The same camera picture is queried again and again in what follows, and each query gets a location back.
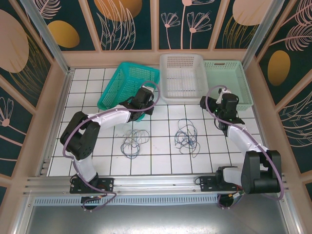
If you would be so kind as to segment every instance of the plastic basket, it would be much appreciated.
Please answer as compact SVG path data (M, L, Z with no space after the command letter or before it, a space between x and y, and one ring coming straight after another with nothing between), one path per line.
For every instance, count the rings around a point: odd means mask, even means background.
M243 66L237 60L205 60L208 86L223 84L239 97L238 111L246 111L254 102L249 90ZM212 91L212 98L218 98L218 89Z
M167 104L199 104L208 92L202 56L164 54L160 56L160 95Z
M115 107L129 97L135 96L143 82L147 80L159 83L159 70L135 63L121 63L99 99L97 107L101 110ZM156 88L150 83L145 85Z

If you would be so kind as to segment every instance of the gray floor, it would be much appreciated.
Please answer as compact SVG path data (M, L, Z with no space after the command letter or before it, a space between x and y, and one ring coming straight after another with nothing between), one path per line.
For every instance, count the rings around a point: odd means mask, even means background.
M35 207L28 234L284 234L279 203L246 195L231 210L216 204L107 206L92 214L81 207Z

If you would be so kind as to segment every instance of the grid tile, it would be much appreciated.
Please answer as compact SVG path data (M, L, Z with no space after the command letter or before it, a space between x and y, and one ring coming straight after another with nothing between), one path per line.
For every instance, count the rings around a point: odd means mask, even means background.
M75 71L58 137L76 112L93 114L101 111L97 102L115 70ZM262 143L253 109L238 114L246 122L249 132ZM182 118L189 119L197 128L200 149L192 155L189 148L182 148L181 153L175 146L178 120ZM186 121L182 120L180 125L185 126ZM128 159L120 150L127 131L131 129L146 130L151 136L147 143L140 146L139 155L134 159ZM62 150L63 145L58 138L49 165L50 176L72 176L76 173L72 162L62 157ZM219 166L242 166L244 160L237 147L215 127L213 117L199 105L167 105L161 98L152 117L145 115L140 122L119 124L108 129L102 127L92 155L100 176L211 173Z

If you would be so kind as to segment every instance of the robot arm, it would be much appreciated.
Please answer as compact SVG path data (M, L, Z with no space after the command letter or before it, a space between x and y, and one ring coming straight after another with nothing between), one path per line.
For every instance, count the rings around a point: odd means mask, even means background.
M236 107L239 98L229 89L220 89L219 94L218 99L208 98L209 110L219 119L238 125L247 131L245 123L237 117ZM206 109L205 97L201 99L200 106ZM242 168L219 167L215 174L217 183L220 186L222 183L236 184L247 194L280 192L276 174L258 146L235 126L219 121L218 127L239 148L245 159ZM269 155L281 176L281 159L278 151L270 151L264 146L262 149Z
M80 130L74 134L69 141L66 151L74 156L74 161L81 176L88 183L94 187L97 186L98 174L92 164L91 153L94 150L100 131L105 131L105 129L117 124L135 121L139 119L142 114L151 115L154 108L151 108L146 112L131 112L124 110L124 108L135 110L145 109L153 105L153 99L153 88L142 86L135 97L130 97L114 107L113 109L116 109L116 111L108 112L100 117L96 117L82 125ZM75 113L60 138L61 143L63 145L65 144L69 135L80 123L90 117L98 115L99 113L86 115L81 111Z

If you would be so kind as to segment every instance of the mint green basket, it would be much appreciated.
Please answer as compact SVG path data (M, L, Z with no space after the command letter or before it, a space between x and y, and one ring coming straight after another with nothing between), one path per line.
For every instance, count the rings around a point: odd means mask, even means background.
M246 111L254 102L249 90L243 66L238 60L204 60L208 87L225 85L239 97L238 111ZM218 89L212 91L212 98L219 97Z
M122 62L97 102L97 107L101 110L115 107L129 97L135 96L142 84L148 80L158 84L159 70L135 63ZM150 83L145 86L156 88Z

